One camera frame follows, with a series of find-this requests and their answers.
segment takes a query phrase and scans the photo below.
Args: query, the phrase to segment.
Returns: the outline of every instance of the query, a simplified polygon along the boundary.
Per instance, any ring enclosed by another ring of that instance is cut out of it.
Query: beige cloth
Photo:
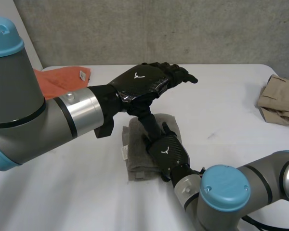
[[[289,124],[289,80],[272,75],[262,88],[258,103],[267,123]]]

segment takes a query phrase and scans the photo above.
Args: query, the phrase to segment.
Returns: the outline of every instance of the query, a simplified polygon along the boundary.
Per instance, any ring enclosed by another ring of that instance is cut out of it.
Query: white tag
[[[129,146],[126,145],[124,147],[121,148],[121,152],[122,152],[122,157],[123,157],[123,160],[127,160],[128,157],[127,157],[127,151],[129,149]]]
[[[83,71],[79,72],[79,77],[81,78],[82,81],[86,81],[86,73],[84,73]]]

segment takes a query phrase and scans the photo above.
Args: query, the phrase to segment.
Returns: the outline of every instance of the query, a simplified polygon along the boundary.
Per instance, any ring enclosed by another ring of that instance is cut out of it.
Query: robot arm
[[[163,180],[172,181],[197,231],[238,231],[239,220],[247,214],[280,199],[289,201],[289,151],[273,153],[239,168],[212,166],[201,177],[190,168],[188,154],[175,133],[166,123],[163,128],[158,140],[144,137],[147,151],[159,166]]]
[[[137,65],[109,84],[45,101],[15,25],[0,17],[0,170],[21,165],[91,130],[110,136],[113,116],[127,112],[159,133],[152,101],[195,77],[178,65]]]

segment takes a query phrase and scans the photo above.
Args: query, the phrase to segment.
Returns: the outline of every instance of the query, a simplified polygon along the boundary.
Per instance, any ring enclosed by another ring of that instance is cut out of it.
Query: gray wall
[[[266,64],[289,77],[289,0],[15,0],[44,67]]]

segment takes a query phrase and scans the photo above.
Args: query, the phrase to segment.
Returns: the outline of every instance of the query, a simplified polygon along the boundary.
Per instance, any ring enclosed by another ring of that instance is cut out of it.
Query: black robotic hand
[[[119,93],[122,111],[139,118],[150,114],[152,101],[166,90],[182,82],[197,83],[198,80],[178,65],[152,63],[137,65],[109,84]]]
[[[160,138],[155,141],[151,141],[147,136],[143,135],[146,150],[156,161],[164,181],[169,181],[170,179],[175,180],[173,176],[171,176],[173,170],[179,172],[179,175],[175,174],[175,177],[181,179],[181,171],[177,169],[184,168],[184,171],[190,169],[189,156],[178,140],[177,135],[169,129],[165,122],[163,123],[163,129],[164,132],[162,132]]]
[[[176,64],[144,63],[124,72],[107,85],[89,87],[104,114],[104,124],[94,130],[96,136],[110,136],[114,127],[112,117],[118,112],[127,112],[139,118],[150,138],[157,139],[161,131],[151,114],[150,105],[166,90],[182,82],[197,83],[198,80]]]

